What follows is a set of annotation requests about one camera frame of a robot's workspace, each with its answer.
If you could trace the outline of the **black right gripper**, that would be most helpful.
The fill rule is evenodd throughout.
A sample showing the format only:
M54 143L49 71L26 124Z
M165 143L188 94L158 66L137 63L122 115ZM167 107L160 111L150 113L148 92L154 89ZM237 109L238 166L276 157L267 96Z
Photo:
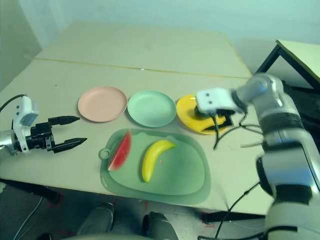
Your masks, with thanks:
M219 118L224 119L222 121L222 123L218 124L219 126L233 126L234 125L232 118L231 118L231 116L236 113L234 110L219 109L219 110L217 110L216 113ZM202 132L208 132L208 131L216 132L217 130L218 130L217 125L211 125L211 126L208 126L204 129L202 129L201 131Z

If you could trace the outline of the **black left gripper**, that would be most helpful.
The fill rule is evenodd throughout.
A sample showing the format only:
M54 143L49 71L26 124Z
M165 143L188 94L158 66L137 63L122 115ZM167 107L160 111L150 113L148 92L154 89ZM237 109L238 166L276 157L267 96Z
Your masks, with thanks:
M78 120L80 120L80 118L77 116L58 116L49 118L48 122L36 124L31 127L30 135L26 137L28 148L30 150L46 149L47 151L53 151L56 154L81 145L87 138L72 138L65 140L63 143L55 144L52 133L53 125L67 125Z

